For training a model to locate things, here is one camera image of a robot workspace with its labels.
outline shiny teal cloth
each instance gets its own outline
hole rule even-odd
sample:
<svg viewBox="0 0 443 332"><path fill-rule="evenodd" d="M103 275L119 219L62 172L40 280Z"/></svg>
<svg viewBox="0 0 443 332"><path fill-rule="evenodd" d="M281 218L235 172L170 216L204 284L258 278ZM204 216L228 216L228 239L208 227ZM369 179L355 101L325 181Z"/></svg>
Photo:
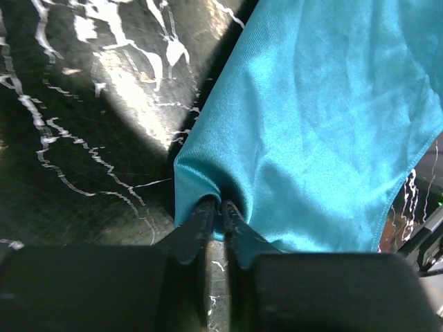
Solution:
<svg viewBox="0 0 443 332"><path fill-rule="evenodd" d="M174 164L284 252L375 251L443 130L443 1L261 0Z"/></svg>

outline white veining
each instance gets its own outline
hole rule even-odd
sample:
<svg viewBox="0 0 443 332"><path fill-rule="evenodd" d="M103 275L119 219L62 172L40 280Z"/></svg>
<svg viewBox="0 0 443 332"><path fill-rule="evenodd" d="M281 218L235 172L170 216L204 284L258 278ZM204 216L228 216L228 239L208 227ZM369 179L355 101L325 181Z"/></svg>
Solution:
<svg viewBox="0 0 443 332"><path fill-rule="evenodd" d="M208 310L208 316L211 316L213 314L213 308L217 305L217 296L210 296L210 308Z"/></svg>
<svg viewBox="0 0 443 332"><path fill-rule="evenodd" d="M74 15L74 31L77 39L84 43L89 43L88 39L96 39L98 37L94 21L78 15Z"/></svg>
<svg viewBox="0 0 443 332"><path fill-rule="evenodd" d="M82 72L81 69L74 69L74 68L67 68L67 67L64 67L62 69L62 74L66 75L66 76L76 74L76 73L81 73L81 72Z"/></svg>
<svg viewBox="0 0 443 332"><path fill-rule="evenodd" d="M40 46L44 49L44 52L49 57L49 62L54 63L55 57L58 57L59 59L63 59L63 57L58 53L50 44L48 41L48 38L46 37L46 25L48 23L48 14L49 14L49 8L46 8L43 6L42 2L40 0L31 0L33 3L36 11L39 14L39 23L37 25L37 30L35 31L35 39L38 41Z"/></svg>
<svg viewBox="0 0 443 332"><path fill-rule="evenodd" d="M413 230L414 230L415 209L417 207L418 198L419 198L418 197L418 189L415 184L416 177L417 177L417 173L416 173L415 169L413 169L410 176L408 178L406 178L406 182L404 183L405 196L404 196L403 210L401 211L401 217L405 219L406 227L403 229L403 234L401 235L402 241L409 240L412 233L413 233ZM409 212L412 214L411 218L408 218L404 215L404 212L406 210L406 206L408 205L408 200L409 200L409 193L406 192L407 184L408 184L408 187L412 193L412 196L411 196L410 202L409 202Z"/></svg>
<svg viewBox="0 0 443 332"><path fill-rule="evenodd" d="M4 31L4 33L6 34L6 27L4 26L4 23L3 23L3 13L1 10L0 10L0 31ZM45 123L45 121L43 120L43 115L38 111L38 108L36 107L36 104L38 104L41 108L45 108L44 105L42 104L42 101L39 100L38 98L33 98L29 95L26 95L23 91L21 81L17 77L17 74L15 73L15 70L14 70L12 58L10 56L10 46L9 46L9 44L6 43L6 36L0 36L0 46L1 46L1 54L3 55L6 70L7 70L7 74L3 74L2 76L0 76L0 84L6 86L9 89L15 90L15 93L17 94L18 101L20 101L27 108L27 110L30 112L30 114L33 118L34 127L36 128L36 130L38 130L39 135L40 135L40 143L42 145L42 148L40 150L36 151L36 154L37 154L37 158L40 161L41 165L45 168L48 168L48 169L56 172L58 175L58 178L63 182L63 184L65 184L68 188L70 188L74 192L77 192L78 194L82 194L84 196L96 196L97 194L104 194L104 195L117 196L118 198L122 199L134 211L134 214L136 215L136 217L140 220L143 220L148 225L148 227L152 231L151 244L153 244L155 242L155 233L156 233L156 230L154 229L155 225L151 225L151 223L145 217L141 217L140 214L138 213L138 210L136 209L135 205L126 196L123 196L122 194L119 194L117 192L110 192L110 191L86 192L84 190L81 190L81 189L77 188L74 184L72 184L65 177L64 172L61 170L60 167L53 165L50 162L50 160L45 159L44 154L45 154L45 152L47 152L50 149L50 144L53 144L54 142L56 142L60 138L69 138L69 139L73 140L73 144L82 145L82 147L84 149L86 149L89 152L89 154L91 154L91 157L94 161L105 166L108 169L107 174L110 177L112 177L117 184L123 186L133 197L135 197L141 203L141 205L145 206L145 203L142 200L142 198L135 193L135 191L134 191L135 187L129 186L128 184L122 182L117 177L117 175L115 175L113 173L114 166L110 165L109 163L106 163L100 157L100 155L97 152L97 149L98 149L97 147L92 147L92 148L89 147L88 144L82 138L72 135L65 128L59 126L58 124L55 124L55 120L57 118L51 118L51 119L47 120ZM50 89L55 89L58 92L63 93L64 95L69 94L68 91L64 91L60 87L51 86L48 83L47 83L47 85ZM59 136L53 135L53 132L51 131L51 127L58 131ZM154 181L154 182L151 182L151 183L148 183L145 185L139 185L136 187L145 187L145 186L153 185L153 184L159 183L159 182L162 182L162 181Z"/></svg>
<svg viewBox="0 0 443 332"><path fill-rule="evenodd" d="M233 21L234 21L235 23L237 23L239 26L242 27L242 29L244 29L244 23L243 23L243 21L234 15L234 12L233 12L232 9L230 9L230 8L226 8L226 7L223 6L220 2L218 2L218 0L213 0L213 2L214 2L214 4L215 4L215 6L216 6L219 10L221 10L222 12L225 12L226 14L229 14L229 16L231 17L231 19L233 19Z"/></svg>
<svg viewBox="0 0 443 332"><path fill-rule="evenodd" d="M105 166L105 167L108 169L107 174L108 174L110 177L112 177L112 178L114 179L114 181L115 181L117 184L119 184L119 185L121 185L122 187L126 188L126 190L127 190L127 191L128 191L133 197L135 197L135 198L138 200L138 202L140 202L140 204L141 204L142 206L146 206L146 204L145 204L145 202L143 201L143 199L142 199L139 195L137 195L137 194L135 193L135 191L134 191L134 187L131 186L131 185L128 185L128 184L126 184L126 183L124 183L124 182L122 182L122 181L117 177L117 175L114 174L113 170L114 170L115 167L114 167L113 165L110 165L109 163L105 162L105 161L102 159L102 157L100 156L100 154L99 154L98 151L97 151L97 150L99 149L98 147L90 147L90 146L88 145L88 143L85 142L82 138L72 135L68 130L66 130L66 129L63 128L62 126L56 124L56 123L55 123L56 120L59 120L59 118L51 118L51 119L47 120L46 123L48 124L48 126L54 128L54 129L56 129L56 130L58 131L58 134L59 134L60 137L71 139L71 140L73 141L73 144L79 144L79 145L81 145L81 146L83 147L83 149L85 149L85 150L88 151L88 153L91 155L91 158L92 158L96 163L101 164L101 165ZM121 199L124 199L125 202L131 207L131 209L133 209L134 211L137 211L137 209L136 209L136 207L134 206L134 204L133 204L128 198L124 197L123 195L118 194L118 193L112 193L112 192L104 192L104 193L106 193L106 194L113 194L113 195L116 195L116 196L120 197ZM154 240L155 240L155 230L154 230L154 228L152 227L152 225L150 224L150 222L149 222L146 218L140 218L140 219L143 220L144 222L146 222L147 226L148 226L148 227L150 228L150 230L152 231L152 243L154 243Z"/></svg>
<svg viewBox="0 0 443 332"><path fill-rule="evenodd" d="M12 248L14 250L20 250L25 246L20 241L13 241L13 240L7 240L7 239L0 239L0 243L7 244L9 248Z"/></svg>
<svg viewBox="0 0 443 332"><path fill-rule="evenodd" d="M100 97L100 93L102 90L106 89L106 82L97 82L95 80L92 80L94 83L94 89L96 91L96 98Z"/></svg>
<svg viewBox="0 0 443 332"><path fill-rule="evenodd" d="M2 30L6 33L6 27L4 26L3 23L3 14L1 10L0 10L0 26L2 27ZM6 70L8 72L10 80L12 81L12 86L8 85L5 86L15 90L15 93L18 96L17 97L18 101L20 101L23 104L23 106L25 106L26 109L29 111L29 113L33 118L34 127L36 128L36 130L38 130L40 134L40 143L42 145L42 148L36 151L39 162L43 167L56 172L59 179L74 192L77 192L78 194L82 194L85 196L95 196L94 193L85 192L83 190L78 189L76 186L74 186L71 182L69 182L66 179L63 171L58 166L52 165L49 160L45 159L44 153L49 150L49 145L51 143L54 143L57 140L57 138L53 137L51 130L45 125L44 121L42 120L43 116L38 111L35 104L33 103L32 98L23 92L21 81L17 77L17 74L15 73L14 70L12 58L10 56L10 46L9 44L6 43L5 36L0 37L0 46L2 48L1 54L3 55L4 58Z"/></svg>
<svg viewBox="0 0 443 332"><path fill-rule="evenodd" d="M431 171L432 179L429 182L428 191L426 193L426 198L425 198L425 201L424 201L423 222L425 222L425 220L427 218L426 208L428 207L428 198L429 198L429 192L431 191L432 182L434 182L434 180L435 180L435 166L437 165L437 161L438 161L438 140L435 141L435 160L434 160L434 165L432 166L432 171Z"/></svg>
<svg viewBox="0 0 443 332"><path fill-rule="evenodd" d="M185 134L186 136L189 136L189 133L191 132L191 130L190 129L185 129L185 130L182 130L182 131L174 131L172 134L173 135L180 135L180 134ZM185 144L185 137L178 137L178 138L175 138L174 140L171 140L171 142L177 142L177 143L179 143L180 145L183 145L183 144Z"/></svg>

